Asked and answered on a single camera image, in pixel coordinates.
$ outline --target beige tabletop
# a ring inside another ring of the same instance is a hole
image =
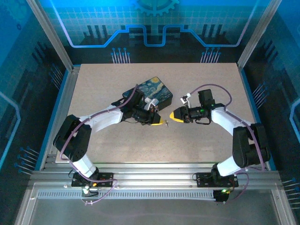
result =
[[[182,106],[180,97],[206,83],[224,86],[232,94],[230,111],[253,122],[247,96],[235,63],[82,64],[69,114],[84,116],[108,107],[135,84],[158,76],[173,93],[172,104],[160,111],[168,121],[161,126],[122,122],[91,136],[92,162],[218,162],[232,154],[232,137],[219,125],[182,124],[169,118]],[[216,103],[226,104],[227,94],[211,87]],[[192,107],[199,105],[197,94]]]

